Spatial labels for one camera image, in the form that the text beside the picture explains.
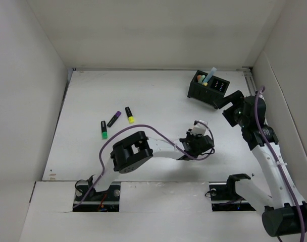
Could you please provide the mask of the blue pastel highlighter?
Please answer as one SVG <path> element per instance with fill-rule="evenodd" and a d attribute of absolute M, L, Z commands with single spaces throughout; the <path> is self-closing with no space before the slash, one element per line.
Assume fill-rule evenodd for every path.
<path fill-rule="evenodd" d="M 205 83 L 205 82 L 209 82 L 209 80 L 212 78 L 212 76 L 214 75 L 214 73 L 217 71 L 217 68 L 213 67 L 210 72 L 208 73 L 208 75 L 205 77 L 205 79 L 203 80 L 202 83 Z"/>

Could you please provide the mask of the mint green pastel highlighter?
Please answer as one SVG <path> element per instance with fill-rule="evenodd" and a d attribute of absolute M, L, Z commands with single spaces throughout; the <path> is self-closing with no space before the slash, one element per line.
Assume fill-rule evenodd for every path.
<path fill-rule="evenodd" d="M 197 82 L 201 84 L 201 83 L 203 82 L 203 80 L 205 79 L 205 77 L 204 77 L 204 78 L 201 78 L 201 79 L 199 79 L 199 80 L 197 80 Z"/>

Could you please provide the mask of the black highlighter yellow cap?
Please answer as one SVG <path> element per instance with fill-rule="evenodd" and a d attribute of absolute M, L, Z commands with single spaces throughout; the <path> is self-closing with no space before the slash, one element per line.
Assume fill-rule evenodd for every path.
<path fill-rule="evenodd" d="M 135 120 L 134 120 L 134 116 L 132 114 L 132 111 L 131 111 L 130 107 L 128 107 L 128 106 L 125 107 L 125 111 L 126 111 L 126 115 L 128 117 L 129 123 L 133 124 L 135 122 Z"/>

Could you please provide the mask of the black highlighter purple cap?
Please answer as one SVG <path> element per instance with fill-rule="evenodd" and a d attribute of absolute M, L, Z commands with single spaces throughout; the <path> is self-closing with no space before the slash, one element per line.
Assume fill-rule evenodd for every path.
<path fill-rule="evenodd" d="M 117 111 L 112 118 L 109 120 L 109 122 L 107 123 L 107 126 L 110 128 L 119 118 L 119 116 L 121 115 L 120 111 Z"/>

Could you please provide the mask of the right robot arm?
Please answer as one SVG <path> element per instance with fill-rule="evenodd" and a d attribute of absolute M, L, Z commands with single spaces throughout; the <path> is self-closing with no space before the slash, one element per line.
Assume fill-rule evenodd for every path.
<path fill-rule="evenodd" d="M 241 127 L 242 137 L 257 159 L 270 193 L 259 189 L 247 174 L 230 175 L 223 191 L 232 199 L 246 200 L 262 217 L 265 231 L 271 237 L 300 234 L 304 241 L 307 232 L 307 202 L 295 186 L 281 157 L 275 131 L 266 124 L 266 103 L 263 89 L 255 95 L 243 96 L 236 91 L 216 100 L 218 109 L 232 106 L 223 116 L 234 127 Z"/>

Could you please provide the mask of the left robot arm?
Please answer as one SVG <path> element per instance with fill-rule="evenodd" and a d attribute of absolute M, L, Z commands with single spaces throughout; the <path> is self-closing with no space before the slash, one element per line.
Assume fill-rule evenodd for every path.
<path fill-rule="evenodd" d="M 203 128 L 193 128 L 186 137 L 175 141 L 154 139 L 144 131 L 138 131 L 113 145 L 113 150 L 104 164 L 103 171 L 87 188 L 94 200 L 103 197 L 119 174 L 127 174 L 140 168 L 151 158 L 173 160 L 203 160 L 214 153 L 214 137 L 205 134 Z"/>

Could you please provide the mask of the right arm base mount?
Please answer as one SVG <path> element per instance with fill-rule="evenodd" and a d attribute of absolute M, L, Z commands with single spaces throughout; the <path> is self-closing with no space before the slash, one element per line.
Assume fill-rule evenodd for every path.
<path fill-rule="evenodd" d="M 226 181 L 209 182 L 209 190 L 205 196 L 211 200 L 213 212 L 255 211 L 243 197 L 235 191 L 235 183 L 242 179 L 251 180 L 247 174 L 233 174 Z"/>

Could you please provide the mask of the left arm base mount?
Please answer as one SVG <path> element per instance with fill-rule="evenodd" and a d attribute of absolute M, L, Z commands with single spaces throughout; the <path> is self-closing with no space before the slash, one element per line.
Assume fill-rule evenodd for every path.
<path fill-rule="evenodd" d="M 119 212 L 121 183 L 113 182 L 104 192 L 96 192 L 93 188 L 82 201 L 88 188 L 92 185 L 93 177 L 88 180 L 78 180 L 75 187 L 73 212 Z"/>

